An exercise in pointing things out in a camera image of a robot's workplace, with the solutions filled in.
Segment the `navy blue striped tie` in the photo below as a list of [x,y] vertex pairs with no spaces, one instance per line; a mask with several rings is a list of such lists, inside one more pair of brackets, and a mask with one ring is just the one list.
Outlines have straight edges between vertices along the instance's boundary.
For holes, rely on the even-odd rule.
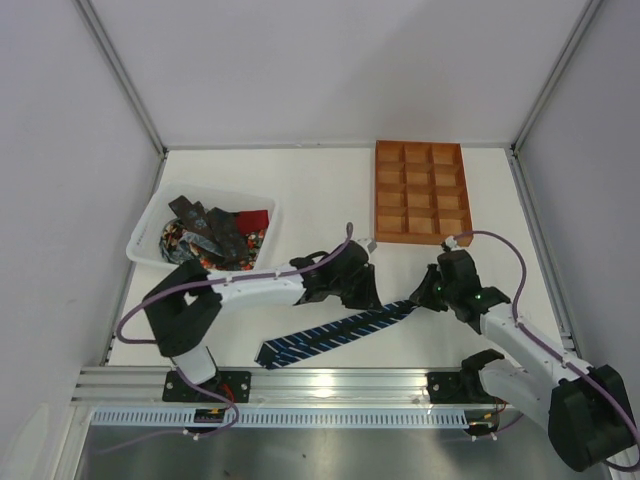
[[393,326],[418,306],[410,300],[391,302],[307,330],[264,341],[255,362],[267,370],[291,366],[348,345]]

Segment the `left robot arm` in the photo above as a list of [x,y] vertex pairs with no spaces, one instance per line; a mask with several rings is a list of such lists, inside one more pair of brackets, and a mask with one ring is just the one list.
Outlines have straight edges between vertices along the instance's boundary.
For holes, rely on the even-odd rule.
[[371,238],[350,240],[331,253],[316,252],[227,278],[211,276],[189,261],[144,297],[143,310],[161,356],[191,383],[201,385],[218,376],[204,338],[221,313],[319,303],[330,296],[347,309],[381,308],[370,263],[375,248]]

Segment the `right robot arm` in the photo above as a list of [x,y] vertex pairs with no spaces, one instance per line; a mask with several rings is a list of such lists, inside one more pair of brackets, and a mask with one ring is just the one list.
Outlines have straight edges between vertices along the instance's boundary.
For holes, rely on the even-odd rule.
[[410,296],[419,307],[452,312],[494,343],[462,361],[461,395],[496,397],[541,427],[560,459],[582,472],[639,443],[621,375],[594,367],[517,315],[513,299],[481,284],[465,250],[440,254]]

